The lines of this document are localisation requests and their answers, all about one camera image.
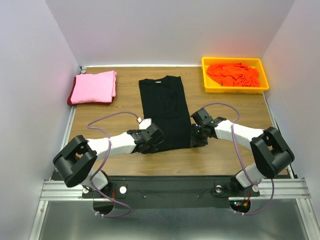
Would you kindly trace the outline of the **black t-shirt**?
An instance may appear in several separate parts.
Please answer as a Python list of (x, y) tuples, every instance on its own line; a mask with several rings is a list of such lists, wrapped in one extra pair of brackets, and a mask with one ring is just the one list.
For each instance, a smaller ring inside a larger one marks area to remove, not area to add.
[(157, 151), (189, 148), (192, 124), (181, 77), (142, 79), (138, 85), (144, 118), (151, 119), (164, 134)]

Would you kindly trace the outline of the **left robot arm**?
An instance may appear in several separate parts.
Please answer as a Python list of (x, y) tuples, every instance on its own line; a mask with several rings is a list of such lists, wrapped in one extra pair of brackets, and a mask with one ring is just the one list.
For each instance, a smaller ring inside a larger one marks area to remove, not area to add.
[(146, 129), (131, 129), (105, 138), (87, 139), (77, 135), (52, 162), (68, 188), (81, 185), (106, 197), (112, 192), (113, 184), (103, 170), (93, 168), (95, 162), (120, 154), (155, 153), (164, 139), (163, 131), (154, 123)]

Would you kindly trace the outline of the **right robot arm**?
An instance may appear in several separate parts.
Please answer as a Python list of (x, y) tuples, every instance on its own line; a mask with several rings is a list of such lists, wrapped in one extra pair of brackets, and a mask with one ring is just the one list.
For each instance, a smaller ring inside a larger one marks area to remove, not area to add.
[(227, 196), (242, 195), (248, 187), (257, 185), (263, 179), (274, 179), (289, 166), (295, 156), (278, 129), (250, 128), (236, 124), (224, 117), (213, 118), (205, 108), (191, 115), (191, 146), (204, 147), (209, 138), (231, 141), (237, 149), (239, 145), (251, 150), (254, 163), (245, 166), (240, 160), (242, 170), (235, 174), (229, 183), (215, 185), (218, 194)]

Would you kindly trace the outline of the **yellow plastic bin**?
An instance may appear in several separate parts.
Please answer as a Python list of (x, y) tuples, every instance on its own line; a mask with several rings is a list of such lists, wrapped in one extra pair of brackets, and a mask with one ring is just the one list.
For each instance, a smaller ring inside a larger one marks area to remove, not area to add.
[(203, 57), (201, 63), (207, 93), (262, 94), (270, 88), (259, 58)]

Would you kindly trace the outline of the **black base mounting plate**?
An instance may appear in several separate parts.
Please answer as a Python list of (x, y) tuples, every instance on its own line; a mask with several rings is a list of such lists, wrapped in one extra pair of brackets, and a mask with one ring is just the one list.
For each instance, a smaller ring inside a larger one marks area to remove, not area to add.
[(228, 208), (231, 199), (258, 197), (229, 175), (111, 176), (116, 200), (132, 209)]

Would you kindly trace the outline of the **orange t-shirt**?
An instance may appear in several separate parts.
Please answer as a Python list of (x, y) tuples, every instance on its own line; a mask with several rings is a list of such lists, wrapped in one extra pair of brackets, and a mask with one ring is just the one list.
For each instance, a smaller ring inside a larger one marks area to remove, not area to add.
[(260, 87), (259, 71), (247, 63), (211, 64), (206, 74), (223, 87)]

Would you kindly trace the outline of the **pink folded t-shirt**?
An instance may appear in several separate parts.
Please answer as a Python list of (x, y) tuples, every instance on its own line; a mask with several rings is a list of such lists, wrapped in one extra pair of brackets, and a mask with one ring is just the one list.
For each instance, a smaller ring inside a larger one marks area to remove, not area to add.
[(110, 103), (116, 97), (117, 72), (115, 70), (101, 73), (84, 73), (76, 75), (76, 85), (71, 102), (73, 104), (86, 102)]

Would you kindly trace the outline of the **aluminium table edge rail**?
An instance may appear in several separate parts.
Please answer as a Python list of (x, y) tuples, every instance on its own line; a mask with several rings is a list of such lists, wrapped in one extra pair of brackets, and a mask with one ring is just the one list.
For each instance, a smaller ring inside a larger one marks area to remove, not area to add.
[[(87, 67), (80, 66), (79, 69), (80, 69), (79, 74), (82, 75), (82, 74), (86, 73)], [(75, 113), (76, 113), (76, 108), (77, 108), (76, 106), (71, 106), (71, 108), (70, 108), (69, 117), (68, 117), (68, 121), (67, 121), (66, 128), (64, 131), (63, 139), (61, 142), (60, 150), (62, 150), (67, 145), (67, 143), (69, 141), (69, 137), (70, 137), (70, 133), (71, 133), (71, 129), (73, 126), (73, 121), (74, 121), (74, 117), (75, 117)]]

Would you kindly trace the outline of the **aluminium frame extrusion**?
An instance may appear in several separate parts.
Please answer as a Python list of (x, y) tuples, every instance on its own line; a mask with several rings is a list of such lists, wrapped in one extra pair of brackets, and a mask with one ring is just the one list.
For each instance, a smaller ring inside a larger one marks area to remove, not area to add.
[(67, 187), (63, 181), (45, 181), (42, 186), (41, 201), (80, 201), (83, 187)]

